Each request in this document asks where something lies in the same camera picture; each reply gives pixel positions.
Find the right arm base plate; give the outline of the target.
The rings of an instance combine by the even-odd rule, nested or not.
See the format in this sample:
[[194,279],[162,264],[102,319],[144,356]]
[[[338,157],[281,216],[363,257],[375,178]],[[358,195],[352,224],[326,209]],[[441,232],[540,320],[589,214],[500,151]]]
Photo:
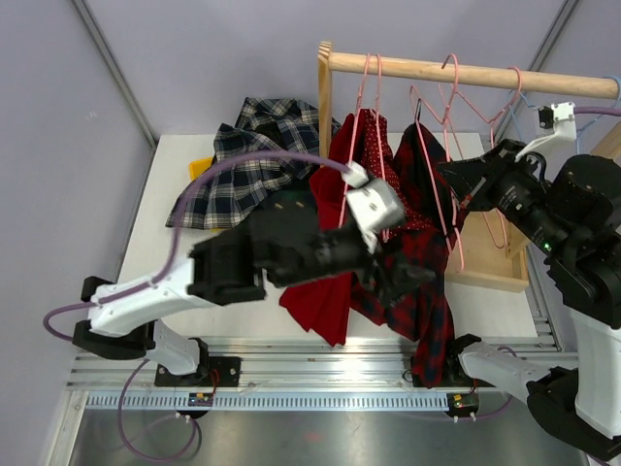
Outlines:
[[409,366],[402,373],[402,378],[418,388],[462,386],[464,383],[453,359],[446,358],[441,366],[428,367],[414,355],[409,359]]

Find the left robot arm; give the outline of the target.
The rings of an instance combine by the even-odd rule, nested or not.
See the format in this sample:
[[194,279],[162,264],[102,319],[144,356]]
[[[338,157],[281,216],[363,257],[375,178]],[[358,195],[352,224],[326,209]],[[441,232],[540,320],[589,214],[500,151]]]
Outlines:
[[241,360],[212,356],[198,337],[184,337],[163,319],[182,311],[265,299],[265,284],[287,288],[354,273],[381,302],[393,304],[435,277],[402,253],[375,245],[380,226],[404,217],[397,206],[371,221],[356,218],[320,229],[312,207],[259,209],[239,225],[195,244],[163,276],[130,283],[88,277],[82,301],[90,309],[76,323],[74,346],[108,360],[148,359],[164,387],[236,386]]

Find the red polka dot skirt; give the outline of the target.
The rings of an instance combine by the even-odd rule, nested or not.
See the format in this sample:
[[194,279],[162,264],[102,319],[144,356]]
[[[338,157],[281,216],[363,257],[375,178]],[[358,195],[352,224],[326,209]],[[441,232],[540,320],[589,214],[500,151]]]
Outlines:
[[397,193],[404,206],[406,219],[395,228],[384,230],[384,242],[395,239],[399,234],[438,228],[424,213],[425,195],[416,179],[415,157],[408,142],[401,142],[396,152],[390,148],[387,134],[387,120],[371,109],[363,109],[359,114],[362,123],[361,165],[374,177],[383,179]]

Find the red black plaid skirt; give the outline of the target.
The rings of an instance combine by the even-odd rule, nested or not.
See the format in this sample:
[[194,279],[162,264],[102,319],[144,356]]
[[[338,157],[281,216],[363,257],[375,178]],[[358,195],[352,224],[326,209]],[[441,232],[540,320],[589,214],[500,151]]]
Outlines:
[[353,310],[372,323],[378,326],[385,324],[397,334],[416,342],[416,359],[428,367],[438,367],[445,360],[447,345],[454,339],[454,324],[445,296],[444,279],[450,254],[440,229],[431,185],[426,182],[427,171],[423,166],[424,160],[419,155],[414,124],[405,130],[401,142],[409,143],[415,157],[415,177],[425,195],[424,213],[429,215],[438,232],[406,232],[395,239],[405,237],[406,252],[414,259],[420,259],[425,266],[437,273],[437,277],[432,282],[421,285],[394,307],[382,308],[380,305],[371,306],[366,303],[362,309]]

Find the light blue wire hanger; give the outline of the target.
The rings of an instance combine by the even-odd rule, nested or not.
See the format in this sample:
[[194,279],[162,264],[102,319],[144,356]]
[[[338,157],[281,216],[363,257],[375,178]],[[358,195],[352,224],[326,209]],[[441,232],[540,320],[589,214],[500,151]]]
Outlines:
[[[562,103],[573,101],[574,113],[578,116],[592,116],[592,118],[583,124],[576,123],[576,139],[574,141],[574,147],[576,153],[586,153],[587,149],[583,142],[585,134],[588,130],[596,124],[602,117],[617,117],[620,118],[620,79],[614,75],[605,76],[607,80],[615,81],[617,90],[613,102],[609,106],[603,105],[578,105],[576,100],[572,97],[554,97],[549,105],[553,103]],[[508,108],[508,114],[505,121],[506,128],[500,133],[501,137],[517,136],[518,140],[528,142],[528,135],[523,131],[524,125],[520,122],[517,114],[520,109],[524,108],[529,112],[533,112],[538,108],[537,105],[532,104],[527,97],[527,92],[520,90],[515,91],[516,102],[511,104]]]

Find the navy white plaid skirt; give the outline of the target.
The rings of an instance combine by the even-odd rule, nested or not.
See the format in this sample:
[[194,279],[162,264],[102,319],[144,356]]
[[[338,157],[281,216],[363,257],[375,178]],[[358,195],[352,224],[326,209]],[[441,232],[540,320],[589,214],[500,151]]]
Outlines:
[[[247,97],[233,125],[222,123],[213,140],[213,163],[259,151],[319,154],[319,110],[298,98]],[[229,229],[281,189],[299,186],[316,166],[290,157],[238,162],[202,183],[189,200],[179,196],[166,226]]]

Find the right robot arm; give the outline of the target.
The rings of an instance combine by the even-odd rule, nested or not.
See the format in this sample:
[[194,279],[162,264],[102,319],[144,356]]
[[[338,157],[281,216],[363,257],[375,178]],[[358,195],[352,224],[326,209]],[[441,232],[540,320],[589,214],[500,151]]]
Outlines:
[[492,384],[549,435],[608,462],[620,455],[620,168],[588,153],[552,181],[545,168],[540,151],[513,140],[438,167],[466,212],[500,211],[542,252],[571,311],[577,367],[541,367],[468,334],[450,345],[441,375]]

